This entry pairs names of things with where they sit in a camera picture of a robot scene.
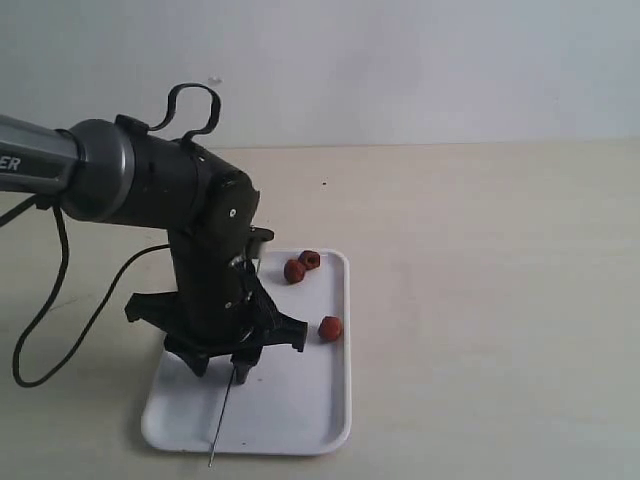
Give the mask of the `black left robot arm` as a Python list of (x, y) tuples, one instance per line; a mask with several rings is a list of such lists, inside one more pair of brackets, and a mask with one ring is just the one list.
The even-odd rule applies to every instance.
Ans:
[(1, 187), (57, 222), (165, 231), (176, 290), (134, 294), (125, 314), (161, 330), (165, 349), (195, 375), (229, 356), (243, 383), (265, 347), (304, 348), (307, 324), (282, 313), (258, 277), (261, 247), (274, 237), (253, 223), (258, 191), (189, 138), (154, 137), (126, 116), (68, 130), (3, 117)]

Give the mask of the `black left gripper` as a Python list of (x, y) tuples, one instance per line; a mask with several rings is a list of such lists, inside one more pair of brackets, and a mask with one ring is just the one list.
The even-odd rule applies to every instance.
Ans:
[(306, 324), (282, 313), (245, 256), (249, 223), (208, 232), (196, 224), (166, 228), (175, 289), (135, 293), (127, 320), (143, 320), (166, 334), (196, 377), (210, 357), (232, 355), (235, 384), (244, 384), (262, 347), (289, 345), (302, 352)]

